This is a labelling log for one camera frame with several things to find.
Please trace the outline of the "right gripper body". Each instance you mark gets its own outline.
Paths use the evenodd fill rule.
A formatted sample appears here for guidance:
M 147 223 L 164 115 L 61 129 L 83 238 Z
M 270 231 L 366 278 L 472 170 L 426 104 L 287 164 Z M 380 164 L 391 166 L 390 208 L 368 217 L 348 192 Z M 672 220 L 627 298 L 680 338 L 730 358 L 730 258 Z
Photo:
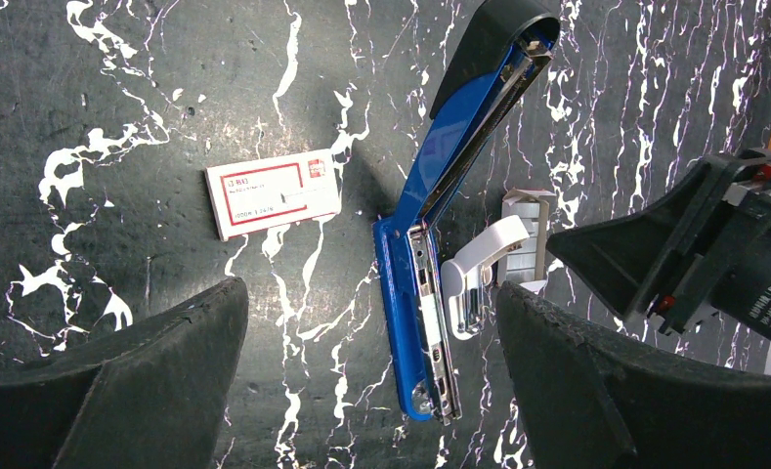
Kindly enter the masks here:
M 712 310 L 771 341 L 771 150 L 702 157 L 647 208 L 546 248 L 621 320 L 682 333 Z

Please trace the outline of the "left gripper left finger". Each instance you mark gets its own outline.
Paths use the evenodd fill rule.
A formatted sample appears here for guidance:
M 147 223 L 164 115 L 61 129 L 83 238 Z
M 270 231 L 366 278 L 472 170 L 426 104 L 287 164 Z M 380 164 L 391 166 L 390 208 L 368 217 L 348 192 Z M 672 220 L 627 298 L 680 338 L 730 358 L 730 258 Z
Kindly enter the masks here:
M 248 325 L 232 277 L 58 355 L 0 370 L 0 468 L 205 468 Z

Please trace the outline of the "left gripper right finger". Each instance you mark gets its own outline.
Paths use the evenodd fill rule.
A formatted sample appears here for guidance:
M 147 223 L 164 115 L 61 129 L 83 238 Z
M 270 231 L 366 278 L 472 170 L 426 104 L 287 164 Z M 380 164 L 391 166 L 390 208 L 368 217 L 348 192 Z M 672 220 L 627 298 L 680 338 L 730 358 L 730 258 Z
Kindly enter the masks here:
M 694 361 L 515 284 L 496 320 L 538 468 L 771 468 L 771 376 Z

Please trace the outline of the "red white staple box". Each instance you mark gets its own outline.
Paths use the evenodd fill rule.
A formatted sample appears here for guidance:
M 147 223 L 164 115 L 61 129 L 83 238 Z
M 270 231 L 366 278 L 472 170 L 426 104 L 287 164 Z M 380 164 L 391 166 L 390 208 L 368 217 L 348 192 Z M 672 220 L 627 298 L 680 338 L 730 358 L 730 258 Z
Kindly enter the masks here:
M 329 149 L 207 167 L 204 176 L 223 241 L 340 211 Z

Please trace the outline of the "small white stapler remover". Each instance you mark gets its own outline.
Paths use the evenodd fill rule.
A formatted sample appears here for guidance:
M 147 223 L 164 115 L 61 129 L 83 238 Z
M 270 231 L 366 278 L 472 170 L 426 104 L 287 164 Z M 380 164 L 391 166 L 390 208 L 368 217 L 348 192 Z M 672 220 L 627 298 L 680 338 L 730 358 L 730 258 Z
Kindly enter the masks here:
M 469 340 L 484 328 L 485 288 L 493 281 L 493 265 L 530 237 L 517 215 L 491 224 L 441 267 L 443 305 L 450 334 Z

